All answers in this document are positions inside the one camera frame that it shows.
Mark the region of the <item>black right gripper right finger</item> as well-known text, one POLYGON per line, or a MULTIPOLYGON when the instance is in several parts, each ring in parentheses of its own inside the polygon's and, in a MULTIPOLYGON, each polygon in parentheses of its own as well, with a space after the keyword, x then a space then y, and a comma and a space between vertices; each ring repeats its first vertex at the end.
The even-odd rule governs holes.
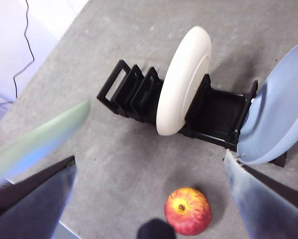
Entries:
POLYGON ((298 239, 298 191, 243 164, 227 150, 231 195, 252 239, 298 239))

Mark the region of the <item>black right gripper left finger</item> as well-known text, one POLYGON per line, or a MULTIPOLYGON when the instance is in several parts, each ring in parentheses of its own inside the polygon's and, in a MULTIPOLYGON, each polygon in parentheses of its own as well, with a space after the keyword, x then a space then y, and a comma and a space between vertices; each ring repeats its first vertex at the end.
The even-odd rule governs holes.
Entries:
POLYGON ((0 239, 50 239, 72 196, 76 160, 69 156, 32 176, 0 186, 0 239))

